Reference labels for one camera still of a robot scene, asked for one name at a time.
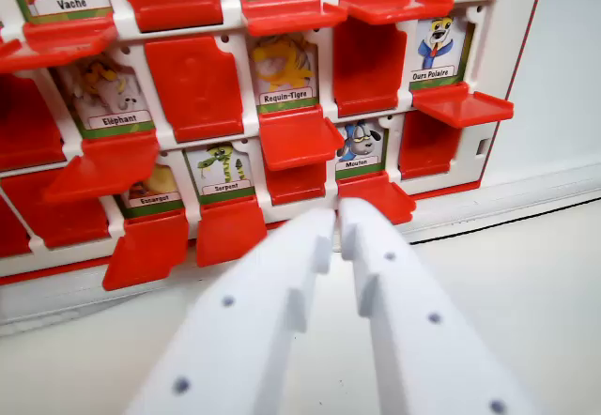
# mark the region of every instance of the name label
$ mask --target name label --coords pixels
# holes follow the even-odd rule
[[[229,183],[219,183],[203,187],[203,194],[215,194],[216,192],[232,192],[241,188],[251,188],[253,184],[250,180],[237,180]]]
[[[360,156],[357,156],[357,158],[355,160],[339,161],[338,163],[336,163],[336,171],[342,171],[343,169],[350,169],[350,168],[359,168],[362,166],[367,166],[369,164],[378,164],[378,163],[379,163],[379,157],[377,157],[377,156],[363,157],[363,158],[361,158]]]
[[[441,79],[442,77],[451,77],[453,75],[455,75],[455,66],[443,66],[441,68],[420,69],[420,70],[413,70],[411,72],[411,81],[419,82],[421,80]]]
[[[40,16],[110,6],[109,0],[36,0],[34,2],[34,7]]]
[[[292,100],[310,99],[313,97],[313,88],[306,86],[304,88],[285,89],[283,91],[273,91],[272,93],[262,93],[259,96],[259,104],[267,105],[269,103],[291,102]]]
[[[180,200],[181,200],[181,196],[179,195],[179,192],[166,192],[165,194],[157,194],[154,196],[138,197],[138,198],[130,199],[128,201],[128,205],[130,206],[130,208],[135,208],[135,207],[151,206],[153,204],[160,204],[162,202],[180,201]]]
[[[88,119],[88,123],[90,129],[94,130],[151,120],[152,118],[147,110],[138,110],[137,112],[125,112],[118,115],[93,116]]]

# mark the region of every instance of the white table surface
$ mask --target white table surface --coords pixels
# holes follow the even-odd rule
[[[415,246],[548,413],[601,413],[601,202]],[[338,254],[297,335],[282,413],[378,413],[367,322]],[[0,413],[120,413],[210,282],[0,338]]]

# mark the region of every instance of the green snake illustration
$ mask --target green snake illustration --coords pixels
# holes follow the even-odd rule
[[[207,152],[210,154],[211,158],[202,160],[198,163],[198,168],[200,168],[201,177],[204,177],[204,169],[209,168],[214,162],[220,161],[223,166],[223,173],[225,174],[225,183],[231,182],[232,173],[229,169],[229,161],[232,157],[233,151],[234,148],[228,145],[215,146],[211,149],[208,149]],[[242,161],[240,159],[236,159],[236,170],[238,171],[240,180],[244,180],[246,176],[244,175],[244,170],[242,169]]]

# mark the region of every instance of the blue sheep illustration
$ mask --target blue sheep illustration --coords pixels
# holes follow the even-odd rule
[[[347,138],[342,149],[338,149],[336,155],[341,157],[340,161],[355,160],[358,155],[369,155],[376,148],[376,141],[382,139],[376,131],[369,131],[365,127],[365,121],[359,121],[356,125],[345,126]]]

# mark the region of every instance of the white wall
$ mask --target white wall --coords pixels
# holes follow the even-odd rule
[[[539,0],[483,186],[601,162],[600,5]]]

